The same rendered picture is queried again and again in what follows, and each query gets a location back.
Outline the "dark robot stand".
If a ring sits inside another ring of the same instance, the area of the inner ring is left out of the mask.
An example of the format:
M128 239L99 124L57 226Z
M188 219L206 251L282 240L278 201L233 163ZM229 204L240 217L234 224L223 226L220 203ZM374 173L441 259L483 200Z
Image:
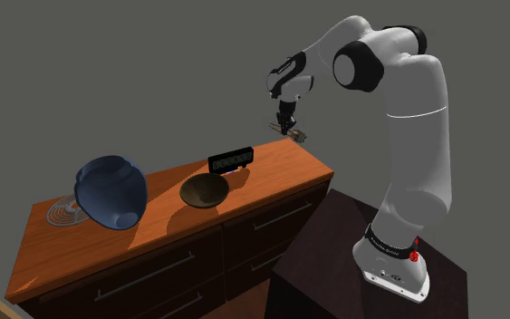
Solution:
M330 189L273 269L265 319L469 319L467 273L426 241L430 289L416 304L367 282L353 245L376 208Z

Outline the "orange-topped chest of drawers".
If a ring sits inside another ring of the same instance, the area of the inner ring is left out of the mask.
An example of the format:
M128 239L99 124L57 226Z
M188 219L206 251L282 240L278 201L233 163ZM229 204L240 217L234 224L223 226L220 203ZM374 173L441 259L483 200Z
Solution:
M199 319L269 277L333 176L278 140L227 176L224 202L192 208L180 187L207 169L201 160L149 174L147 210L127 230L54 227L46 215L56 201L35 204L6 299L34 319Z

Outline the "grey round trivet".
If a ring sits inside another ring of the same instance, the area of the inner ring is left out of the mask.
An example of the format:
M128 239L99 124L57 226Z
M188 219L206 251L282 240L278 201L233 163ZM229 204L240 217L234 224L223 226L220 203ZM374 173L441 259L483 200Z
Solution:
M81 224L89 216L78 205L74 195L60 198L46 213L47 222L54 227L71 227Z

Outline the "black digital clock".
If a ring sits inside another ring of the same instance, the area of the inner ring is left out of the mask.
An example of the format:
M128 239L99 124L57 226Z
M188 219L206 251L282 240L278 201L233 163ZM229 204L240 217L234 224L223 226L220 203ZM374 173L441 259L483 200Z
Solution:
M245 168L254 161L254 149L245 147L209 157L208 170L219 175Z

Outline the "blue round vase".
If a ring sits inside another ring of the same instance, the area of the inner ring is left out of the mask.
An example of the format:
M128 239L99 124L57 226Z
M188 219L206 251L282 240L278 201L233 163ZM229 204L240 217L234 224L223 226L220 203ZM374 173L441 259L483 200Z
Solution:
M118 155L86 163L76 174L74 195L78 206L96 223L126 230L142 219L148 204L145 175Z

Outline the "dark brown bowl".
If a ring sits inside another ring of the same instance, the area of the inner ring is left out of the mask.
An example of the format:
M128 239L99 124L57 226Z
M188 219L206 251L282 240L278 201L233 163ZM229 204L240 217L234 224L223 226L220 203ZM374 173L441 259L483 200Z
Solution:
M180 187L181 199L193 208L213 208L227 197L227 180L216 173L201 173L187 179Z

